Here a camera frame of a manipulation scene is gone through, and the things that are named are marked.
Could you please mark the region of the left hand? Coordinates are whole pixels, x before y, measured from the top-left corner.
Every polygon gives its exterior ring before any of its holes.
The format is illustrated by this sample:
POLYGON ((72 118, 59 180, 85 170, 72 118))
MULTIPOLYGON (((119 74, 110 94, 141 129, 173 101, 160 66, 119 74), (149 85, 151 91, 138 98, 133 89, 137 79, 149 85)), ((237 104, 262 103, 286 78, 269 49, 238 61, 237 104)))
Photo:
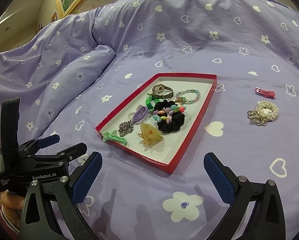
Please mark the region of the left hand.
POLYGON ((5 217, 19 230, 21 223, 20 212, 24 206, 25 198, 5 191, 1 194, 0 200, 5 217))

